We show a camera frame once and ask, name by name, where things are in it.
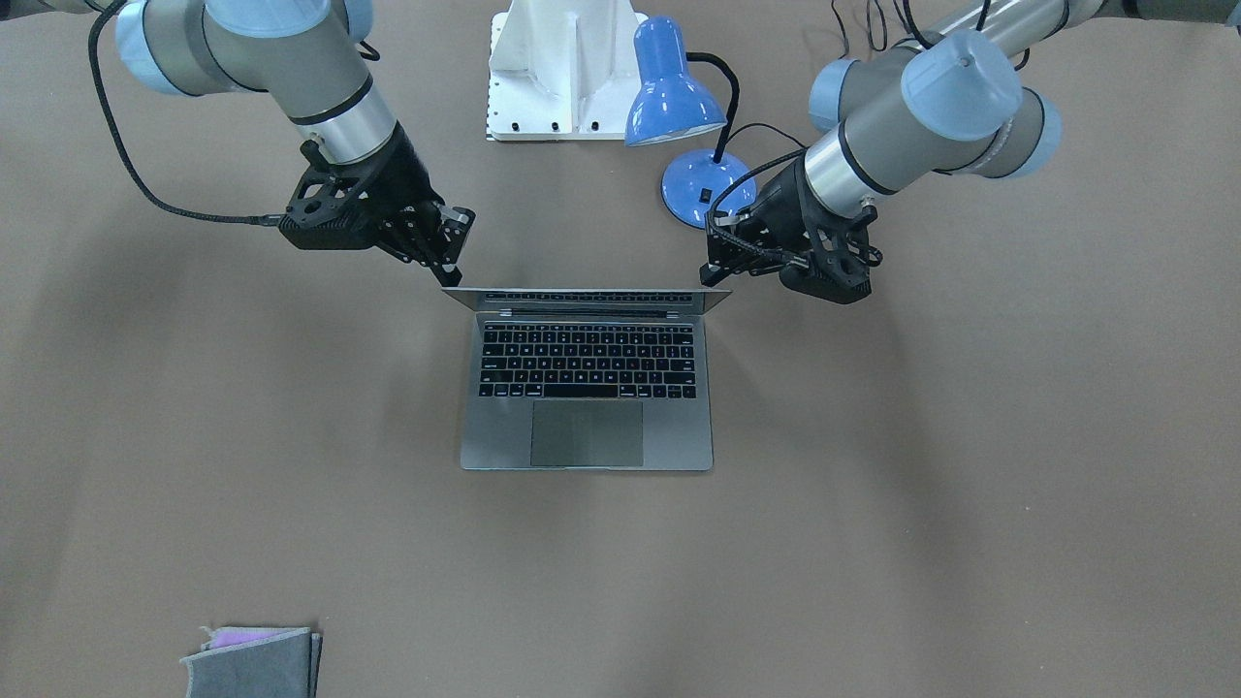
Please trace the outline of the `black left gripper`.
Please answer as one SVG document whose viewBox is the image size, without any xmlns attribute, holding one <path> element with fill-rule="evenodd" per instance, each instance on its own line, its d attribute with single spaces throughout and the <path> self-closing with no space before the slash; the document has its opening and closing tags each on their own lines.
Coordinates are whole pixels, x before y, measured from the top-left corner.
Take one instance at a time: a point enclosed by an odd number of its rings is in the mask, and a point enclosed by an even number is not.
<svg viewBox="0 0 1241 698">
<path fill-rule="evenodd" d="M 761 190 L 750 212 L 714 212 L 709 220 L 709 261 L 702 265 L 702 286 L 715 287 L 731 274 L 757 274 L 757 257 L 733 238 L 778 247 L 804 257 L 807 272 L 817 272 L 812 243 L 823 204 L 812 193 L 804 158 L 798 156 Z"/>
</svg>

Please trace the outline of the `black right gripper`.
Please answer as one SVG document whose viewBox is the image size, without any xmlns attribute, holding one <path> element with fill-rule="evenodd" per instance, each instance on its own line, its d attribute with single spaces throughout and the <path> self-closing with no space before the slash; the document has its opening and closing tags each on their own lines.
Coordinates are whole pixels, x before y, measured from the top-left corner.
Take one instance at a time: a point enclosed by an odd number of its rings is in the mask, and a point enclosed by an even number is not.
<svg viewBox="0 0 1241 698">
<path fill-rule="evenodd" d="M 381 247 L 410 255 L 441 287 L 460 284 L 458 261 L 477 212 L 442 204 L 403 127 L 396 127 L 376 153 L 338 168 L 338 175 L 346 178 L 356 197 L 346 205 L 356 217 L 347 233 L 349 250 Z"/>
</svg>

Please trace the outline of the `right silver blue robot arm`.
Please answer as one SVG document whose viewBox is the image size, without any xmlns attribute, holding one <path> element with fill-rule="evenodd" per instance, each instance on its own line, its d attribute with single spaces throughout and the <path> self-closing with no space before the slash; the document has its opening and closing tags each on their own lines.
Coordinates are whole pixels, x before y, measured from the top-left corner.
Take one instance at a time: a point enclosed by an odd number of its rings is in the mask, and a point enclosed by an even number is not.
<svg viewBox="0 0 1241 698">
<path fill-rule="evenodd" d="M 98 43 L 115 22 L 122 62 L 146 88 L 200 97 L 266 93 L 302 134 L 307 171 L 282 212 L 241 216 L 302 250 L 379 248 L 460 283 L 475 215 L 449 206 L 387 106 L 369 62 L 369 1 L 5 1 L 2 17 L 93 15 L 88 60 L 102 114 L 128 174 L 102 83 Z"/>
</svg>

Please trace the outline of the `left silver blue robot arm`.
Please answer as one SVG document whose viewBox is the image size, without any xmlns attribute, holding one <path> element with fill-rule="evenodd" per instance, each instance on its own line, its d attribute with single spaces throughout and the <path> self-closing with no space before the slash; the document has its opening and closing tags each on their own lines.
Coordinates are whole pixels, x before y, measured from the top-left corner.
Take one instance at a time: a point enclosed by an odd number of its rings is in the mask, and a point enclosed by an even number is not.
<svg viewBox="0 0 1241 698">
<path fill-rule="evenodd" d="M 803 296 L 848 304 L 872 291 L 877 204 L 930 173 L 1020 178 L 1059 149 L 1054 103 L 1014 58 L 1091 17 L 1239 26 L 1236 1 L 984 1 L 912 27 L 872 61 L 838 60 L 812 84 L 819 142 L 776 160 L 755 202 L 710 207 L 700 281 L 779 274 Z"/>
</svg>

